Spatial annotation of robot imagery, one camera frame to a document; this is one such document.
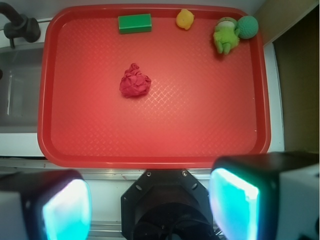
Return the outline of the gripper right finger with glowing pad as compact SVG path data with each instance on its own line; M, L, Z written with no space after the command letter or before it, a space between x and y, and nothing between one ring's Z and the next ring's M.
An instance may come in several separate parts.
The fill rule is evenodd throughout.
M219 157L208 197L228 240L317 240L320 156L290 151Z

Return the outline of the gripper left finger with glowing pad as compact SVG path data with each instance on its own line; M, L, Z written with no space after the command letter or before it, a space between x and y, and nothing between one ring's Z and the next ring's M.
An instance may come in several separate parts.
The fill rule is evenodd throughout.
M85 240L91 221L90 187L78 171L1 174L2 240Z

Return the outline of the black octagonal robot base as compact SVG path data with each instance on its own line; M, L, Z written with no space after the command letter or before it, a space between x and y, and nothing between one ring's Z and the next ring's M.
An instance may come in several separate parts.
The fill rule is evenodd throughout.
M209 192L186 169L146 170L121 196L127 240L217 240Z

